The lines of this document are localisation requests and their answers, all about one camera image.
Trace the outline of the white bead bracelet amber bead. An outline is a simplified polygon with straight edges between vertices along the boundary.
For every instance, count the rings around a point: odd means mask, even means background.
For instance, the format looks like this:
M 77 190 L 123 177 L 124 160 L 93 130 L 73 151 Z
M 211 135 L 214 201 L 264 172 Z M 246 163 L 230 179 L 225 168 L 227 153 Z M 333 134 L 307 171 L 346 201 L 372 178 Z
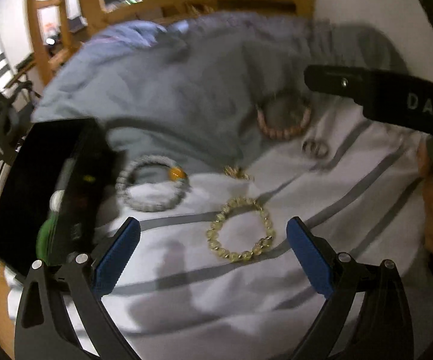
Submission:
M 144 168 L 160 167 L 166 179 L 155 178 Z M 134 211 L 169 211 L 180 204 L 190 187 L 187 174 L 173 159 L 163 155 L 142 155 L 129 162 L 116 179 L 116 196 Z

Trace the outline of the black jewelry box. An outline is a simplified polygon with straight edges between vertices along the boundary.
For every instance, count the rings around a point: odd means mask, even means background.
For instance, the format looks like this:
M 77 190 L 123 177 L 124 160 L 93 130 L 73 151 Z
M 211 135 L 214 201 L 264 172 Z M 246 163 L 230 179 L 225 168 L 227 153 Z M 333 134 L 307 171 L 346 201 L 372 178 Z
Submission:
M 39 122 L 29 131 L 0 195 L 0 259 L 26 276 L 37 260 L 39 229 L 50 198 L 64 191 L 54 251 L 65 264 L 71 254 L 93 248 L 105 189 L 115 181 L 116 153 L 93 118 Z

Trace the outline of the green jade bangle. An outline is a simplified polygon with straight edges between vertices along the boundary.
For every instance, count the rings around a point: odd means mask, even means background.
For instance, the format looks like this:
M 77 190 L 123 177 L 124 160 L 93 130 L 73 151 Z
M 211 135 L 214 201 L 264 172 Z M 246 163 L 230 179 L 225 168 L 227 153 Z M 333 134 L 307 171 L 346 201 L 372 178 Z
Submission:
M 63 201 L 64 191 L 56 190 L 50 198 L 50 212 L 37 234 L 36 255 L 48 266 L 60 265 L 61 258 L 54 251 L 54 241 L 57 220 L 60 215 L 60 207 Z

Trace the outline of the grey blue duvet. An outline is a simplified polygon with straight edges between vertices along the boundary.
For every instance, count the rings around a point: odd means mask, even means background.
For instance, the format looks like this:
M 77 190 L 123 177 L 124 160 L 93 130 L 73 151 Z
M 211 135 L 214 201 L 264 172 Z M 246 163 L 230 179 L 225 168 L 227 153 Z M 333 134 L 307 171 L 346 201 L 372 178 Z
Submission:
M 165 155 L 187 172 L 248 166 L 273 146 L 257 122 L 284 131 L 311 119 L 306 138 L 327 138 L 326 116 L 351 101 L 310 91 L 311 64 L 407 72 L 390 39 L 366 24 L 216 13 L 167 27 L 131 21 L 95 35 L 45 88 L 34 120 L 91 117 L 128 160 Z

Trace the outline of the white grey striped sheet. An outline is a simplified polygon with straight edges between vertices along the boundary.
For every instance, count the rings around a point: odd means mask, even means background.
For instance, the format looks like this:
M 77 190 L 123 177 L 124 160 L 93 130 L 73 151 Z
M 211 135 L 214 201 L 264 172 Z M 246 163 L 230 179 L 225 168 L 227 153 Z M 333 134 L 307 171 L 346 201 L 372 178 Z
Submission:
M 369 121 L 352 104 L 325 117 L 332 125 L 327 138 L 274 141 L 248 166 L 188 172 L 190 190 L 180 205 L 134 213 L 141 241 L 103 304 L 142 358 L 289 354 L 323 302 L 286 241 L 293 216 L 359 261 L 390 258 L 401 272 L 413 265 L 424 222 L 420 137 Z M 276 232 L 273 246 L 249 262 L 219 258 L 205 236 L 233 197 L 257 200 Z

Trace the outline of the wooden bunk bed frame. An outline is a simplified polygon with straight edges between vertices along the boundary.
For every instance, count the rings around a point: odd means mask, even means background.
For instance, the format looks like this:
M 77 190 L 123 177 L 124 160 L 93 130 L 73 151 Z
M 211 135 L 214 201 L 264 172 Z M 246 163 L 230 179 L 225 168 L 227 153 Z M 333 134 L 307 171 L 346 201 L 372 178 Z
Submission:
M 91 36 L 106 27 L 129 20 L 148 18 L 158 24 L 172 24 L 179 20 L 206 16 L 215 11 L 255 11 L 269 15 L 287 14 L 310 19 L 314 15 L 316 0 L 143 0 L 122 3 L 113 9 L 104 0 L 79 0 L 81 13 L 87 21 Z M 34 59 L 32 66 L 43 85 L 54 78 L 60 67 L 71 59 L 82 44 L 71 34 L 68 24 L 67 0 L 25 0 L 29 38 Z M 54 8 L 60 19 L 61 45 L 50 55 L 43 41 L 39 12 Z

